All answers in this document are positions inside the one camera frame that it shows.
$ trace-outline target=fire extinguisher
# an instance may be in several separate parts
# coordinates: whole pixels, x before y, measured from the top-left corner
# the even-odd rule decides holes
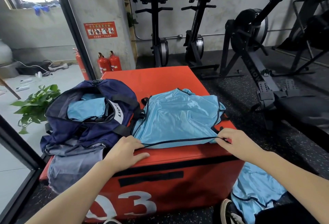
[[[98,60],[97,60],[97,64],[99,69],[101,70],[102,75],[104,75],[105,72],[110,72],[111,71],[111,67],[109,65],[109,60],[104,58],[102,53],[98,53]]]
[[[121,68],[121,63],[120,63],[120,58],[116,56],[113,51],[111,51],[111,55],[109,56],[109,63],[111,65],[111,70],[113,72],[122,70]]]
[[[79,65],[79,67],[81,69],[81,72],[82,72],[82,75],[83,75],[84,79],[85,80],[89,80],[88,74],[87,74],[86,69],[85,69],[85,67],[83,65],[83,62],[81,60],[81,56],[79,54],[79,51],[77,49],[75,49],[75,48],[73,48],[73,50],[75,50],[75,58],[76,58],[76,60],[78,62],[78,65]]]

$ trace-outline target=potted plant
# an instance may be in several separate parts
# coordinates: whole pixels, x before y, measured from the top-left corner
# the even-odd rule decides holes
[[[25,101],[15,101],[11,105],[21,107],[14,114],[22,114],[22,118],[18,121],[18,126],[22,127],[19,134],[28,134],[26,128],[31,123],[41,123],[47,121],[45,117],[48,105],[60,95],[60,90],[56,84],[39,86],[39,91],[29,95]]]

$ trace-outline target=sneaker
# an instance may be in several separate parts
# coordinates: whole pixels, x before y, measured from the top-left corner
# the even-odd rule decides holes
[[[220,220],[222,224],[245,224],[243,216],[229,199],[225,199],[220,205]]]
[[[108,219],[103,224],[122,224],[120,221],[117,221],[116,219]]]

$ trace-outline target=red sign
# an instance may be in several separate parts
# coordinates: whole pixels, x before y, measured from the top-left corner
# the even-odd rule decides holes
[[[118,36],[114,21],[84,23],[88,39],[116,38]]]

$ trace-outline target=forearm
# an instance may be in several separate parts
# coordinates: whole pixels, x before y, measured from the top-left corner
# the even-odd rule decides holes
[[[98,162],[78,182],[44,206],[26,224],[81,224],[113,169]]]
[[[329,181],[295,166],[273,152],[256,156],[256,166],[273,176],[319,223],[329,223]]]

